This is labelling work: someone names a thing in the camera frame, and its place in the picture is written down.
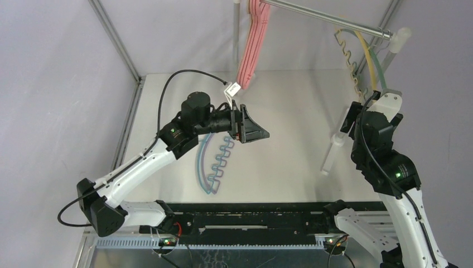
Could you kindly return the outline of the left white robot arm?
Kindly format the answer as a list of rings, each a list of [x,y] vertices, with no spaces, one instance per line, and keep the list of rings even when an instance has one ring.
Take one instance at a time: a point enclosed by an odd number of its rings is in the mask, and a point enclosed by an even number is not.
[[[214,109],[208,94],[193,92],[143,152],[96,181],[81,180],[76,186],[79,206],[97,235],[110,236],[128,226],[155,227],[162,233],[172,230],[174,213],[165,202],[127,202],[125,198],[151,175],[196,147],[200,135],[219,132],[227,132],[241,143],[270,137],[251,119],[245,105],[223,103]]]

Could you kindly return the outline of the green wavy wire hanger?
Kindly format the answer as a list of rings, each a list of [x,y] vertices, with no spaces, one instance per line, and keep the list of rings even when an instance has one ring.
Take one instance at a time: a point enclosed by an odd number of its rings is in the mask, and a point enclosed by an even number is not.
[[[384,71],[382,69],[382,66],[381,66],[381,63],[379,62],[378,60],[378,57],[377,57],[377,54],[374,52],[372,46],[370,46],[370,48],[372,49],[372,52],[373,52],[373,63],[375,64],[375,75],[374,75],[374,78],[376,79],[376,82],[378,83],[378,78],[379,78],[379,83],[380,83],[380,86],[381,86],[381,89],[386,89],[387,88],[387,84],[386,84],[386,81],[385,81],[385,76],[384,76]]]

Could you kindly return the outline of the yellow wavy wire hanger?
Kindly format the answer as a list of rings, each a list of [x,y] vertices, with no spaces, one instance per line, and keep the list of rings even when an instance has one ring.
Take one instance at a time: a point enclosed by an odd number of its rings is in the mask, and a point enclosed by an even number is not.
[[[355,30],[351,30],[347,28],[339,28],[338,30],[335,31],[334,37],[335,37],[335,40],[337,41],[337,44],[341,47],[341,51],[345,57],[345,63],[349,70],[351,80],[354,84],[354,91],[356,95],[358,96],[358,100],[363,101],[365,92],[360,89],[359,87],[360,79],[359,79],[359,76],[356,74],[358,64],[356,61],[351,61],[352,53],[350,50],[346,48],[347,46],[346,40],[341,37],[341,34],[343,32],[352,34],[356,36],[357,39],[359,40],[361,47],[363,49],[367,64],[368,64],[371,85],[374,86],[374,88],[376,89],[377,82],[376,82],[376,79],[374,78],[375,64],[373,63],[373,57],[372,57],[373,52],[360,31],[355,31]]]

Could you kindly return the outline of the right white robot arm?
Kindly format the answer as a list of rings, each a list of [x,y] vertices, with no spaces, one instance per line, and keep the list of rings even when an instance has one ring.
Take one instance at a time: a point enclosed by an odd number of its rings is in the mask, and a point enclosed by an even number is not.
[[[341,128],[353,139],[351,160],[379,195],[395,238],[361,220],[343,200],[324,208],[322,224],[329,232],[353,238],[380,267],[451,267],[429,225],[416,166],[393,148],[394,131],[403,119],[401,106],[399,91],[375,91],[365,103],[352,103]]]

